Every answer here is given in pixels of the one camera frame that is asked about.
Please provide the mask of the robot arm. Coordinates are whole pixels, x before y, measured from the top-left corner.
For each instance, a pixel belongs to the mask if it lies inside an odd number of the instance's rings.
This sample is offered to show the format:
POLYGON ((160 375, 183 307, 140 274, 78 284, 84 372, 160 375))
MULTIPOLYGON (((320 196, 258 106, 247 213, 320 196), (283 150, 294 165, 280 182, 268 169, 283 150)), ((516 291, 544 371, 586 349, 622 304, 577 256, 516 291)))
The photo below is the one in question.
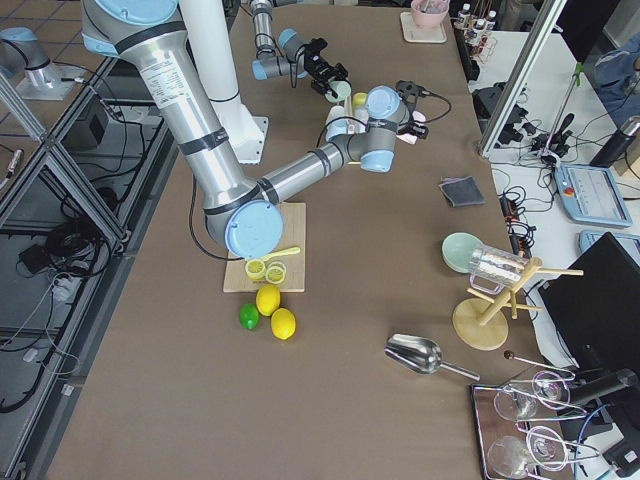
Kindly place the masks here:
POLYGON ((296 88, 299 81, 310 79, 311 88, 327 101, 339 103, 352 92, 348 70, 341 64, 329 63, 322 55, 328 42, 322 38, 305 40, 297 31, 287 28, 278 37, 272 30, 273 10, 294 1, 253 0, 248 2, 254 26, 256 56, 252 71, 256 80, 286 77, 296 88))
POLYGON ((331 126, 327 142, 261 178, 246 176, 209 97, 205 54, 215 68, 234 74, 228 25, 221 2, 84 1, 85 47, 132 64, 167 123, 203 191, 205 227, 239 258, 273 251, 284 231, 280 202, 330 176, 350 161, 365 171, 390 170, 398 136, 426 135, 415 121, 407 84, 369 91, 363 131, 331 126))

